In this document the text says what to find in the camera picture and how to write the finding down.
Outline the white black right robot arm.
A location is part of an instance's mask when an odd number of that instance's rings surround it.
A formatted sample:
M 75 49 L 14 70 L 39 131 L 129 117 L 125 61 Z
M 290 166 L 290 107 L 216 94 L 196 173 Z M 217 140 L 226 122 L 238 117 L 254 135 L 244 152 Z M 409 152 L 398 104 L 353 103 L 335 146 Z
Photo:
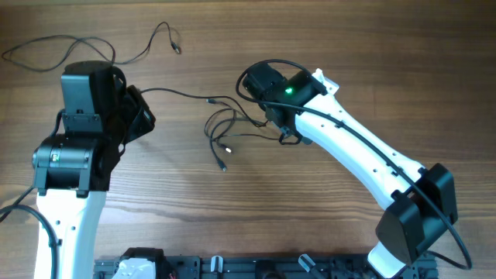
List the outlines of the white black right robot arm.
M 339 85 L 320 69 L 300 67 L 286 78 L 263 60 L 247 68 L 236 88 L 248 91 L 283 136 L 313 142 L 337 159 L 384 210 L 377 245 L 367 262 L 393 278 L 418 258 L 458 219 L 454 177 L 442 164 L 426 169 L 375 136 L 339 104 Z

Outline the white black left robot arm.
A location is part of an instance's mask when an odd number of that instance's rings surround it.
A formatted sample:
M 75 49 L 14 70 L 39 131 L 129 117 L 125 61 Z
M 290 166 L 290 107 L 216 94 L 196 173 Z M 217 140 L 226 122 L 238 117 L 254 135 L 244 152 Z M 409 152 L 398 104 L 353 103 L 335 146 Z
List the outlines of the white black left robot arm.
M 33 152 L 29 190 L 36 206 L 15 200 L 1 217 L 23 211 L 39 222 L 35 278 L 90 278 L 111 173 L 126 145 L 153 131 L 156 118 L 110 62 L 69 64 L 60 83 L 64 108 Z

